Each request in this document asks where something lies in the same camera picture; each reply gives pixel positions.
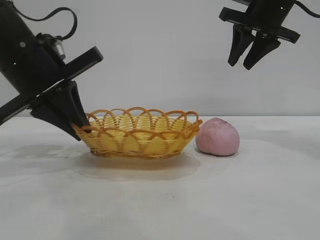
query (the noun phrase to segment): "woven basket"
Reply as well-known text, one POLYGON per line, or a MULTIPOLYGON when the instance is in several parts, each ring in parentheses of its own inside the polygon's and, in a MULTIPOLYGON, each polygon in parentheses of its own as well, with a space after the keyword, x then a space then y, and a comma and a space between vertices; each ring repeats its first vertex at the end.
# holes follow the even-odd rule
POLYGON ((72 127, 92 154, 106 158, 154 159, 179 155, 202 124, 193 111, 164 113, 142 107, 97 110, 87 117, 90 126, 72 127), (137 110, 142 113, 134 115, 137 110), (189 122, 189 116, 195 116, 195 122, 189 122))

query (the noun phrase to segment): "pink fruit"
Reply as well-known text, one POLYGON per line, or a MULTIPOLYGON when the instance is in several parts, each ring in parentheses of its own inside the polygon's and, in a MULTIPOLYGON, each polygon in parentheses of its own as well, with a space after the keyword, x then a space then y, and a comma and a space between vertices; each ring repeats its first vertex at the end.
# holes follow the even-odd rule
POLYGON ((203 153, 230 156, 238 151, 240 137, 234 126, 215 117, 201 126, 195 143, 203 153))

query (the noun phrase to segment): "white backdrop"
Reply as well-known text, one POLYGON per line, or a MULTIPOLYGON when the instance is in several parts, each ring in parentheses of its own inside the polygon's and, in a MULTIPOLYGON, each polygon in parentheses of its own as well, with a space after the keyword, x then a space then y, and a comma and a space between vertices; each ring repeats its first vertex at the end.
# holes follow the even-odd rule
MULTIPOLYGON (((244 11, 231 0, 15 0, 24 14, 41 18, 57 7, 78 15, 65 41, 67 62, 97 46, 99 65, 76 79, 86 112, 141 106, 194 110, 203 115, 319 115, 320 19, 295 6, 284 26, 302 36, 247 71, 243 58, 227 63, 232 24, 219 19, 223 7, 244 11)), ((320 1, 303 0, 315 12, 320 1)), ((63 35, 72 16, 26 23, 38 32, 63 35)), ((0 77, 0 105, 17 95, 0 77)))

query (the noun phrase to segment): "white table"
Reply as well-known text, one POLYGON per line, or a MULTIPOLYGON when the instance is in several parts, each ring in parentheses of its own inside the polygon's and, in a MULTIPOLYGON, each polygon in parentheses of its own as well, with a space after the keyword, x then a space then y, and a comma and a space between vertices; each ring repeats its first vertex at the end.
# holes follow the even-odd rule
POLYGON ((0 127, 0 239, 320 239, 320 117, 224 119, 240 133, 235 156, 192 142, 132 162, 13 118, 0 127))

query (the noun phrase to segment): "cable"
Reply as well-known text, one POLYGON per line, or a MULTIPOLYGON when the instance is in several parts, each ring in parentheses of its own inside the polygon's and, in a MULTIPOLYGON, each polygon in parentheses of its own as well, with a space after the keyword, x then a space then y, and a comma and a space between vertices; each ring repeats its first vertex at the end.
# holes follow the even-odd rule
POLYGON ((320 19, 320 14, 316 14, 315 12, 311 11, 309 8, 306 7, 306 5, 304 5, 302 2, 300 1, 296 1, 295 2, 296 5, 298 5, 300 8, 302 8, 303 11, 305 11, 307 14, 309 14, 310 16, 314 17, 314 18, 318 18, 320 19))
POLYGON ((24 15, 21 11, 19 11, 19 10, 16 8, 16 6, 14 5, 13 2, 11 2, 11 3, 12 3, 13 9, 14 9, 18 14, 20 14, 20 15, 21 15, 22 17, 24 17, 25 19, 28 19, 28 20, 31 20, 31 21, 34 21, 34 22, 42 22, 42 21, 48 20, 48 19, 52 18, 54 15, 56 15, 57 13, 61 12, 61 11, 71 12, 72 15, 73 15, 73 26, 72 26, 71 31, 70 31, 67 35, 65 35, 65 36, 55 36, 54 38, 57 39, 57 40, 63 41, 63 40, 69 39, 69 38, 71 38, 71 37, 75 34, 75 32, 76 32, 76 30, 77 30, 77 27, 78 27, 78 18, 77 18, 77 15, 75 14, 74 11, 72 11, 72 10, 71 10, 70 8, 68 8, 68 7, 59 7, 59 8, 57 8, 57 9, 53 10, 48 16, 46 16, 46 17, 44 17, 44 18, 40 18, 40 19, 35 19, 35 18, 31 18, 31 17, 28 17, 28 16, 24 15))

